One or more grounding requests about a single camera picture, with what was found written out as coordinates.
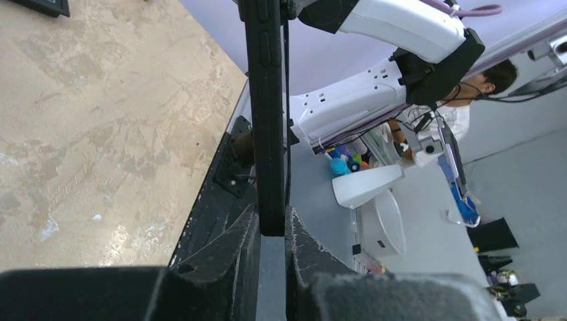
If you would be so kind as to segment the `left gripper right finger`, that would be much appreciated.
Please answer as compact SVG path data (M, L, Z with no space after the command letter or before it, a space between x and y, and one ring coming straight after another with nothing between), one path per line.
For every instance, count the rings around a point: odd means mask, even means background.
M360 274L312 237L288 207L288 320L501 320L485 288L457 274Z

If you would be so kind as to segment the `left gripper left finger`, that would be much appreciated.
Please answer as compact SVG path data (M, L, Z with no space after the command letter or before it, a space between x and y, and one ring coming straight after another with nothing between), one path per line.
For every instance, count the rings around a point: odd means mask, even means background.
M254 320L259 215L173 267L12 270L1 274L2 320Z

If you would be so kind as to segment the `black phone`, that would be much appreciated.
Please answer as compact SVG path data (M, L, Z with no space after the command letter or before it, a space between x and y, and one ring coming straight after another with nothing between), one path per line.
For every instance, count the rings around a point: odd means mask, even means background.
M281 3L238 1L245 24L257 210L261 234L284 235L284 51Z

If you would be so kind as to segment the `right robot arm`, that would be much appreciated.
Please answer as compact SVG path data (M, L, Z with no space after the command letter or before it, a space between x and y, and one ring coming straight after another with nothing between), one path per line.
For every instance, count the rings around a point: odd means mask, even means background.
M376 65L326 87L290 98L290 131L314 137L327 125L407 103L430 105L447 96L485 50L459 10L440 1L294 1L310 27L356 33L396 47Z

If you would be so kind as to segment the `blue robot arm background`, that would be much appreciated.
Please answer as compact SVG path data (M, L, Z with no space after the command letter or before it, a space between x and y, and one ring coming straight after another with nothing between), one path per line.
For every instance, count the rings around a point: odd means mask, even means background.
M469 274L481 269L463 226L443 222L465 196L464 174L455 184L452 193L440 166L407 168L392 192L403 223L417 224L405 232L407 240L420 241L417 263L410 273L359 274L326 248L327 241L346 246L336 228L349 228L350 211L336 201L327 161L302 149L292 159L286 262L296 280L287 288L287 319L499 320L485 280Z

